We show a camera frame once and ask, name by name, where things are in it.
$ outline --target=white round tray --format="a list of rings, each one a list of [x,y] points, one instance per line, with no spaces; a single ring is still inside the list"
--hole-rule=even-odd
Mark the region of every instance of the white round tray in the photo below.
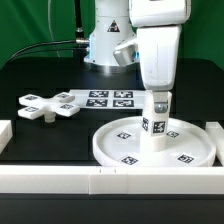
[[[93,137],[93,153],[102,166],[212,166],[216,147],[201,128],[169,119],[166,149],[140,153],[142,117],[128,117],[101,127]]]

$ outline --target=cross-shaped piece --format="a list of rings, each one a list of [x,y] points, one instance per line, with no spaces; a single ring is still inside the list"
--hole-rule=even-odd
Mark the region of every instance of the cross-shaped piece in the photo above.
[[[79,112],[80,107],[72,104],[75,96],[70,93],[60,93],[50,99],[28,94],[19,98],[19,103],[27,106],[18,111],[20,117],[25,117],[34,120],[42,115],[45,116],[46,122],[55,121],[55,113],[70,117]]]

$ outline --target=green wall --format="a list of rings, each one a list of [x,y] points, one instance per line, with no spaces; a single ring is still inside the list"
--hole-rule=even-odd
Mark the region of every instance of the green wall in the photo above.
[[[95,23],[94,0],[81,0],[81,7],[88,37]],[[74,39],[74,19],[73,0],[0,0],[0,66],[25,46],[52,39]],[[223,43],[224,1],[192,0],[192,15],[183,26],[179,56],[210,59],[224,69]],[[36,56],[48,55],[58,56],[56,53]],[[71,56],[71,53],[60,52],[60,56]]]

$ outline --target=black cable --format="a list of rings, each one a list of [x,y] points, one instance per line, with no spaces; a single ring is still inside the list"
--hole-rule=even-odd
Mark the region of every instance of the black cable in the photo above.
[[[63,41],[51,41],[51,42],[43,42],[38,44],[33,44],[28,47],[22,48],[21,50],[15,52],[12,56],[10,56],[6,62],[3,64],[2,68],[4,68],[10,61],[14,60],[18,55],[22,56],[22,54],[28,50],[43,47],[43,46],[52,46],[52,45],[63,45],[63,44],[75,44],[75,40],[63,40]]]
[[[74,0],[75,6],[75,20],[76,20],[76,38],[83,38],[84,31],[82,29],[82,15],[81,15],[81,4],[80,0]]]
[[[43,51],[30,51],[26,53],[17,54],[14,58],[12,58],[8,63],[13,61],[14,59],[27,55],[27,54],[35,54],[35,53],[44,53],[44,52],[54,52],[54,51],[74,51],[74,50],[86,50],[86,48],[58,48],[58,49],[50,49],[50,50],[43,50]]]

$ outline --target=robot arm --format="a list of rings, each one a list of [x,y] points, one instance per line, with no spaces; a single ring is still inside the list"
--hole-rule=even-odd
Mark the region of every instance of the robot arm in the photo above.
[[[119,44],[114,51],[118,64],[133,63],[139,52],[145,93],[140,150],[166,148],[166,131],[171,104],[181,25],[190,16],[190,0],[130,0],[130,19],[137,35]],[[155,133],[156,125],[162,127]]]
[[[140,55],[145,89],[172,89],[181,26],[190,16],[190,0],[130,0],[130,19],[138,27],[137,37],[119,44],[114,51],[120,66],[133,63],[133,52]]]
[[[130,0],[129,8],[135,27],[182,24],[190,17],[191,0]]]

